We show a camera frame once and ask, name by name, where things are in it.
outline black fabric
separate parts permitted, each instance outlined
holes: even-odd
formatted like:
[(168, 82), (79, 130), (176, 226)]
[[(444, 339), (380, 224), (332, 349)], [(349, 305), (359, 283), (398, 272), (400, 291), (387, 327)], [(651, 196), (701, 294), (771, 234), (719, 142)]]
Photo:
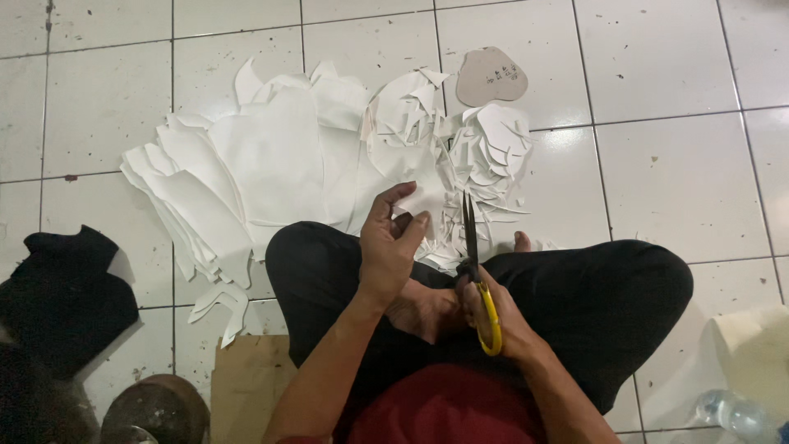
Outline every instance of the black fabric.
[(107, 273), (118, 245), (84, 225), (24, 244), (30, 256), (0, 284), (0, 322), (53, 377), (71, 378), (138, 318), (131, 287)]
[[(266, 251), (266, 269), (290, 333), (297, 367), (334, 324), (359, 284), (358, 239), (315, 222), (280, 230)], [(600, 413), (619, 387), (655, 351), (693, 294), (690, 269), (672, 252), (637, 240), (579, 250), (500, 254), (483, 264), (507, 287), (526, 321), (543, 337)], [(414, 264), (412, 278), (431, 288), (454, 279)], [(362, 360), (352, 397), (373, 399), (431, 363), (477, 367), (518, 388), (518, 369), (482, 351), (467, 329), (431, 345), (384, 317)]]

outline left hand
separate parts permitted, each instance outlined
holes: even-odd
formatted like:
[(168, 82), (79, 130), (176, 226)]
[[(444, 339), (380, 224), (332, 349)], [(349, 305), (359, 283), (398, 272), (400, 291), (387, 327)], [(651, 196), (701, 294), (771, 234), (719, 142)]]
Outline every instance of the left hand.
[(427, 211), (412, 220), (409, 220), (410, 215), (391, 218), (392, 207), (416, 188), (416, 182), (399, 183), (376, 196), (361, 229), (359, 293), (371, 298), (382, 310), (406, 286), (413, 268), (413, 255), (430, 222)]

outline yellow scissor handle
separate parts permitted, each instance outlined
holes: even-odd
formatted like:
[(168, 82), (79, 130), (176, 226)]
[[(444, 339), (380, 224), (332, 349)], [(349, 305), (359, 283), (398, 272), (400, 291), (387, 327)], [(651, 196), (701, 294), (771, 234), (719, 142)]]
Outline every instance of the yellow scissor handle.
[(485, 353), (487, 353), (488, 356), (496, 356), (501, 353), (501, 325), (499, 324), (499, 314), (495, 310), (495, 305), (493, 305), (493, 298), (491, 297), (488, 285), (485, 282), (480, 282), (477, 284), (477, 290), (479, 290), (480, 295), (482, 295), (482, 301), (485, 303), (485, 310), (488, 312), (488, 319), (491, 322), (493, 345), (488, 347), (488, 345), (485, 344), (479, 329), (477, 329), (477, 337), (480, 338), (480, 344), (482, 344), (482, 349)]

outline clear plastic bottle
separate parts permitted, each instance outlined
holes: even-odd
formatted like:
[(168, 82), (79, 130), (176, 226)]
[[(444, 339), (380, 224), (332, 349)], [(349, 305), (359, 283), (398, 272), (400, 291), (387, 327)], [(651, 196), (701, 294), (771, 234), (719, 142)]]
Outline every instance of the clear plastic bottle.
[(789, 423), (779, 428), (765, 409), (730, 390), (710, 390), (696, 403), (696, 417), (754, 444), (789, 444)]

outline foot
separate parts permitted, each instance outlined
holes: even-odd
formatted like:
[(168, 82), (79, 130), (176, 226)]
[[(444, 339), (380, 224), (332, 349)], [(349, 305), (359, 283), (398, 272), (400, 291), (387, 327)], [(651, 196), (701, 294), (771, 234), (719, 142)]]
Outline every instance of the foot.
[(434, 290), (413, 279), (408, 279), (386, 315), (396, 329), (430, 344), (466, 327), (454, 290)]
[(515, 253), (531, 253), (532, 241), (523, 231), (515, 232)]

